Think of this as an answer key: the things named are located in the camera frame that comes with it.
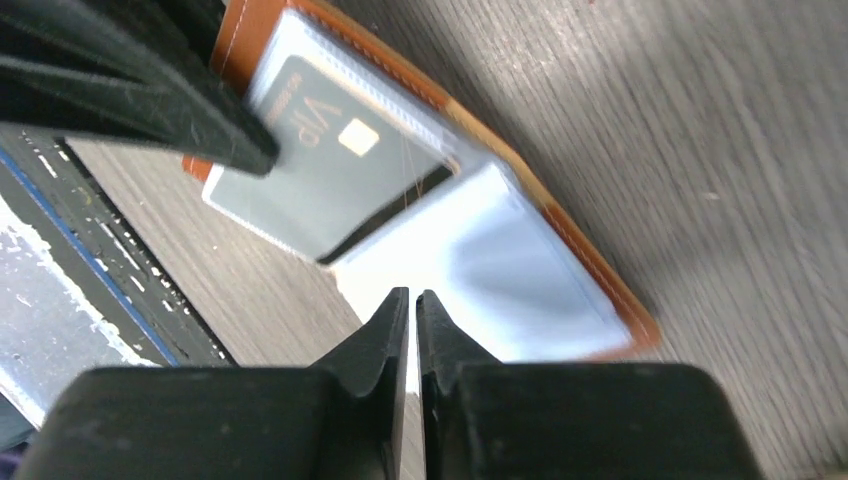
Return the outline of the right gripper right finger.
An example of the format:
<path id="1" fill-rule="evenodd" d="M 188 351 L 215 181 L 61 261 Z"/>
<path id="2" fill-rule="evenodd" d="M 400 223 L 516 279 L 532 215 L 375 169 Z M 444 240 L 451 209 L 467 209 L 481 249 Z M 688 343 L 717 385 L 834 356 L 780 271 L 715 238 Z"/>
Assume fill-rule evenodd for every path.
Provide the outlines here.
<path id="1" fill-rule="evenodd" d="M 759 479 L 717 382 L 679 363 L 504 363 L 416 302 L 430 479 Z"/>

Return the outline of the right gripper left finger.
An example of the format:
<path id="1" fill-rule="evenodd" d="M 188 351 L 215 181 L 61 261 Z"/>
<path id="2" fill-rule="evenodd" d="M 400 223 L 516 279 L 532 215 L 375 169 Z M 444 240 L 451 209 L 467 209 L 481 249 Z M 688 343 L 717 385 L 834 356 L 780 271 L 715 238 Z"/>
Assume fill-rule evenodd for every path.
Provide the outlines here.
<path id="1" fill-rule="evenodd" d="M 18 479 L 395 479 L 409 292 L 306 367 L 99 368 L 60 395 Z"/>

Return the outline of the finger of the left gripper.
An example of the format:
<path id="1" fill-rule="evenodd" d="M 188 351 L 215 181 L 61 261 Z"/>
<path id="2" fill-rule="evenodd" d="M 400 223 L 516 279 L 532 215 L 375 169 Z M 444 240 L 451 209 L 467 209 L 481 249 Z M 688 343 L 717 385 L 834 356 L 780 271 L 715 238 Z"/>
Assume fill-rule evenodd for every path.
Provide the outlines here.
<path id="1" fill-rule="evenodd" d="M 5 1 L 1 123 L 264 175 L 279 147 L 208 66 L 220 1 Z"/>

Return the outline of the black card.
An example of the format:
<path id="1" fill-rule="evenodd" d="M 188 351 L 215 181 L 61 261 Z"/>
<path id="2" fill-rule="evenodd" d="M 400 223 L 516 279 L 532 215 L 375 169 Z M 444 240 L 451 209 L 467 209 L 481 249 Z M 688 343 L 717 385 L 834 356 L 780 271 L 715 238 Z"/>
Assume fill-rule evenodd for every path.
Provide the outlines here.
<path id="1" fill-rule="evenodd" d="M 258 111 L 281 145 L 262 177 L 219 168 L 204 200 L 266 239 L 329 264 L 454 171 L 307 59 L 278 69 Z"/>

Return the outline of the brown leather card holder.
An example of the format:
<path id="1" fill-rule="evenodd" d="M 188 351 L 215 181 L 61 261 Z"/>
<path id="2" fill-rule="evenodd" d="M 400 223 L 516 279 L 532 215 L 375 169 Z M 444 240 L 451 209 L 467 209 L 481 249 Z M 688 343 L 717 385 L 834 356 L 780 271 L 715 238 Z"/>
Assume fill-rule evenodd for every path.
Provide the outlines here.
<path id="1" fill-rule="evenodd" d="M 258 98 L 293 55 L 374 103 L 453 176 L 329 264 L 215 210 L 329 271 L 362 319 L 395 286 L 435 291 L 503 361 L 611 357 L 658 341 L 651 314 L 520 155 L 340 10 L 324 1 L 233 1 L 211 66 L 278 141 Z"/>

